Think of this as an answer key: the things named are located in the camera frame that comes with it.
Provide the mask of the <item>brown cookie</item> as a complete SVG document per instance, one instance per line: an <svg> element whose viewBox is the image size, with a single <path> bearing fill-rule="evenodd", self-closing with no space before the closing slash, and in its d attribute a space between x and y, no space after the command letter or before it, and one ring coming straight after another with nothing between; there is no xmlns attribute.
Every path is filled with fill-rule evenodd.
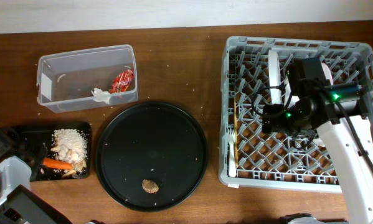
<svg viewBox="0 0 373 224"><path fill-rule="evenodd" d="M144 179L142 181L142 188L145 192L149 194L155 194L159 191L158 185L154 181L149 179Z"/></svg>

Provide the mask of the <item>wooden chopstick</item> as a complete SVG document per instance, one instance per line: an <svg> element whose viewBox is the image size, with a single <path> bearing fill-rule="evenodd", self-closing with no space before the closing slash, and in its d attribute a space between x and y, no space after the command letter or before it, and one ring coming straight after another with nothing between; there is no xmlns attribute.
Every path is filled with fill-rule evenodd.
<svg viewBox="0 0 373 224"><path fill-rule="evenodd" d="M237 139L237 103L236 103L236 97L234 97L234 137L235 137L235 143L234 143L234 156L235 156L235 168L238 167L238 139Z"/></svg>

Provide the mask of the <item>white plastic fork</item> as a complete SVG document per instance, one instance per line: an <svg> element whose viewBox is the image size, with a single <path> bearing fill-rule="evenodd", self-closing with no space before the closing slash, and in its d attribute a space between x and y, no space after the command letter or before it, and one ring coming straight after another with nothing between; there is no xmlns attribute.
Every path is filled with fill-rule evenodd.
<svg viewBox="0 0 373 224"><path fill-rule="evenodd" d="M228 128L227 129L227 135L228 135L228 144L229 144L229 176L235 177L236 176L236 168L235 168L235 156L234 156L234 143L235 143L235 137L234 137L234 129Z"/></svg>

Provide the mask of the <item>red snack wrapper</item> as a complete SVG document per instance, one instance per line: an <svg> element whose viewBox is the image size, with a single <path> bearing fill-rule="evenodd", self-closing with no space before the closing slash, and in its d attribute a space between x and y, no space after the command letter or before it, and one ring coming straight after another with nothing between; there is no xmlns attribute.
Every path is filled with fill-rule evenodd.
<svg viewBox="0 0 373 224"><path fill-rule="evenodd" d="M110 93L121 93L125 92L134 80L134 72L132 69L127 69L121 72L114 80L109 90Z"/></svg>

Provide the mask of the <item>orange carrot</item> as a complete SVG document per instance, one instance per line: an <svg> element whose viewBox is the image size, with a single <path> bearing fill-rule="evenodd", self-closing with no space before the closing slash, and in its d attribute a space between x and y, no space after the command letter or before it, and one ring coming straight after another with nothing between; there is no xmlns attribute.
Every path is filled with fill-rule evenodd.
<svg viewBox="0 0 373 224"><path fill-rule="evenodd" d="M72 165L68 162L64 161L57 161L55 159L49 159L48 157L44 158L42 164L46 167L53 168L53 169L62 169L62 170L70 170L72 169Z"/></svg>

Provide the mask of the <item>small white cup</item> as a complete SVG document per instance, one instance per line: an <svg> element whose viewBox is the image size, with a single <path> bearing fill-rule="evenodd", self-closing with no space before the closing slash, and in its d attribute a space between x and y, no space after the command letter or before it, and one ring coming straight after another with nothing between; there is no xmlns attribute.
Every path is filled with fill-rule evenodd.
<svg viewBox="0 0 373 224"><path fill-rule="evenodd" d="M324 142L322 141L321 138L314 138L313 143L315 143L315 145L317 145L319 147L325 147L325 144L324 144Z"/></svg>

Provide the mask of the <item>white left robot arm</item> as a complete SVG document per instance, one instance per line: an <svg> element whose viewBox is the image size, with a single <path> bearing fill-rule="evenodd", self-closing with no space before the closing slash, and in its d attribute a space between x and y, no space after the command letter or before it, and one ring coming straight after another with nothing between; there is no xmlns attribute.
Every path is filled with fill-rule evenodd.
<svg viewBox="0 0 373 224"><path fill-rule="evenodd" d="M0 128L0 223L70 223L31 192L47 148L30 147L12 128Z"/></svg>

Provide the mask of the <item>grey plate with food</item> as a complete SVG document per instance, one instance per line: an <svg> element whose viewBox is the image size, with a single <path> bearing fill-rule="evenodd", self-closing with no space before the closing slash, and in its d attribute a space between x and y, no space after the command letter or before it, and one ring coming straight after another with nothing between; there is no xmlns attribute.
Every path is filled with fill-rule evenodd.
<svg viewBox="0 0 373 224"><path fill-rule="evenodd" d="M278 54L275 50L268 51L268 78L270 89L270 97L272 104L282 104L281 90L275 88L281 85L280 64Z"/></svg>

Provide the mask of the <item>white paper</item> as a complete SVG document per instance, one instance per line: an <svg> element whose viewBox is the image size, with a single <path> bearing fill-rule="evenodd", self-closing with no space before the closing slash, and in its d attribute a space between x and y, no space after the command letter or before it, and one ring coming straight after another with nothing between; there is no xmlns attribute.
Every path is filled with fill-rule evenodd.
<svg viewBox="0 0 373 224"><path fill-rule="evenodd" d="M93 96L93 101L96 101L98 103L106 103L110 104L111 100L111 93L109 91L103 91L99 88L94 88L91 91L91 94Z"/></svg>

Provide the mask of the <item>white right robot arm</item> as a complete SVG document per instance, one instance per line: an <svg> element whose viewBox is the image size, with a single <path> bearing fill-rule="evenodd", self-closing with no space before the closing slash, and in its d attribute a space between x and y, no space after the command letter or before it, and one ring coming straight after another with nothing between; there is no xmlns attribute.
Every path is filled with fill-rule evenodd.
<svg viewBox="0 0 373 224"><path fill-rule="evenodd" d="M295 140L319 139L333 160L350 223L373 223L373 140L369 111L358 84L336 84L318 58L297 60L280 71L269 59L271 102L259 114L262 131Z"/></svg>

